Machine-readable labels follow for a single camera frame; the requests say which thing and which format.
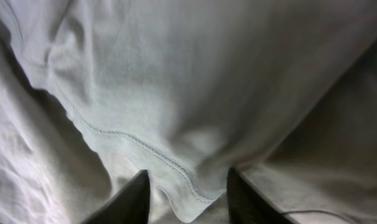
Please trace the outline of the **white t-shirt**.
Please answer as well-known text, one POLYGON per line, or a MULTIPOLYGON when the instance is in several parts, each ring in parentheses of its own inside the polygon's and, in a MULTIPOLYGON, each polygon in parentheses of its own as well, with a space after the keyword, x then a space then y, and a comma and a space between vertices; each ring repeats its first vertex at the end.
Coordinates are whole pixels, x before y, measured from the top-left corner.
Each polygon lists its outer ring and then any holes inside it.
POLYGON ((0 1, 0 223, 377 223, 377 1, 0 1))

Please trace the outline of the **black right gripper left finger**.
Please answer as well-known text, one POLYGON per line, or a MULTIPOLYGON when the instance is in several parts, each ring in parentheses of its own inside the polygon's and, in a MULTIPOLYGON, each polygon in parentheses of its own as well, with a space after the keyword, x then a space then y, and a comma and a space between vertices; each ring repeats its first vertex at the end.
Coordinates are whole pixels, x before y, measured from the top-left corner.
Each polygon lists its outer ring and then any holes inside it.
POLYGON ((104 206, 82 224, 148 224, 151 188, 147 170, 140 170, 104 206))

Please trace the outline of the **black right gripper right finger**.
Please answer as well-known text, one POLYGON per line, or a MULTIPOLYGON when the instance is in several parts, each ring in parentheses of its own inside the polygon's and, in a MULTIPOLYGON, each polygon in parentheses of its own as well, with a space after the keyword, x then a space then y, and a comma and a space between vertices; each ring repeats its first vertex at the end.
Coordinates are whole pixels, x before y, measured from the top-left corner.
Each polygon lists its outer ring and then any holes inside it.
POLYGON ((236 169, 230 168, 226 195, 230 224, 294 224, 272 207, 236 169))

